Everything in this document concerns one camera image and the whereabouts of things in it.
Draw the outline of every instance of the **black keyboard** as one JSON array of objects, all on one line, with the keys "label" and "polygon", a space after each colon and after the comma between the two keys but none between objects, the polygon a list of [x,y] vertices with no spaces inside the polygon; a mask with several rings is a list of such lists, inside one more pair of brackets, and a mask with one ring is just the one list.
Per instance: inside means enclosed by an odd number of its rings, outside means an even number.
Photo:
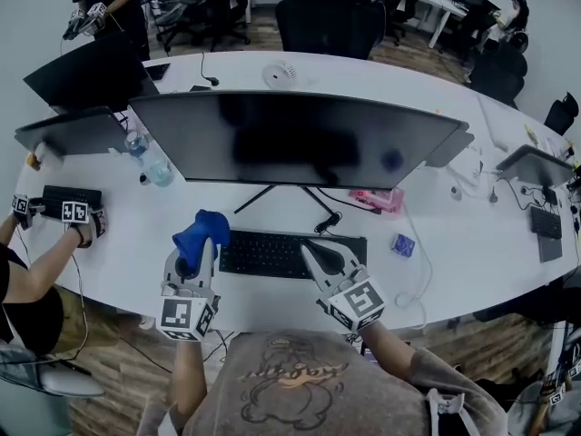
[{"label": "black keyboard", "polygon": [[550,237],[551,239],[561,239],[561,217],[558,214],[541,210],[540,208],[530,208],[530,230],[539,236]]},{"label": "black keyboard", "polygon": [[[220,271],[274,278],[311,279],[300,254],[300,245],[319,236],[231,231],[230,244],[220,250]],[[363,237],[325,237],[351,249],[367,263],[367,239]]]},{"label": "black keyboard", "polygon": [[46,185],[43,190],[44,211],[40,214],[47,218],[62,220],[63,202],[88,203],[93,209],[101,208],[101,191]]}]

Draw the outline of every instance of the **monitor stand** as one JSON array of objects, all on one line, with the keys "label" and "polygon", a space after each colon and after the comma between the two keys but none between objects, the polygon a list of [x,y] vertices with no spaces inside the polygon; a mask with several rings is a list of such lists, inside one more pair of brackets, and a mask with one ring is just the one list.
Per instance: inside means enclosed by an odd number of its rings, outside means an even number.
[{"label": "monitor stand", "polygon": [[[274,189],[275,187],[278,187],[277,185],[270,185],[268,187],[266,187],[265,189],[262,189],[259,193],[257,193],[256,195],[254,195],[254,197],[252,197],[248,202],[244,203],[243,205],[241,205],[239,208],[237,208],[234,211],[234,214],[240,213],[242,210],[244,210],[247,206],[249,206],[251,203],[256,202],[258,199],[260,199],[264,194],[269,193],[272,189]],[[321,207],[323,207],[325,209],[325,211],[327,211],[329,213],[329,215],[334,216],[335,212],[333,212],[319,197],[317,197],[313,191],[307,187],[301,187],[301,189],[306,192],[310,197],[313,198],[313,200],[318,203]]]}]

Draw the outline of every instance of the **small fan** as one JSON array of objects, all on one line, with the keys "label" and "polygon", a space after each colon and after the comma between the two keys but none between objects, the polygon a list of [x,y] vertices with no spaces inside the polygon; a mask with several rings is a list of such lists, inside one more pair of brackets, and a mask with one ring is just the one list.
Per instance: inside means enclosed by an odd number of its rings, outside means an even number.
[{"label": "small fan", "polygon": [[274,91],[289,91],[296,86],[297,72],[292,64],[276,60],[264,66],[262,79]]}]

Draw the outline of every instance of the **plastic bottle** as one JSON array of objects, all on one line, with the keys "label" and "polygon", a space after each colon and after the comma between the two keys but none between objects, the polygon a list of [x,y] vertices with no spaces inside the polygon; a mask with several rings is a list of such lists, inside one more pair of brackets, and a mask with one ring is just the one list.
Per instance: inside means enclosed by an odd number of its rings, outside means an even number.
[{"label": "plastic bottle", "polygon": [[159,187],[172,183],[172,164],[155,144],[150,144],[145,137],[131,131],[127,134],[125,145],[129,155],[139,164],[147,179]]}]

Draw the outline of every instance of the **phone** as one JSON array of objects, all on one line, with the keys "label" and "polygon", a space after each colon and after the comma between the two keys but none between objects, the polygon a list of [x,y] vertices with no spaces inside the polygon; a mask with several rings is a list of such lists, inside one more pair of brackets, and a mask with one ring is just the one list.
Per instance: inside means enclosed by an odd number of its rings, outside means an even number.
[{"label": "phone", "polygon": [[211,89],[211,87],[206,87],[205,85],[195,85],[190,89],[190,92],[211,91]]},{"label": "phone", "polygon": [[165,75],[165,72],[167,71],[167,68],[169,67],[169,63],[157,64],[156,66],[147,66],[145,71],[147,71],[149,77],[152,78],[152,81],[161,81]]}]

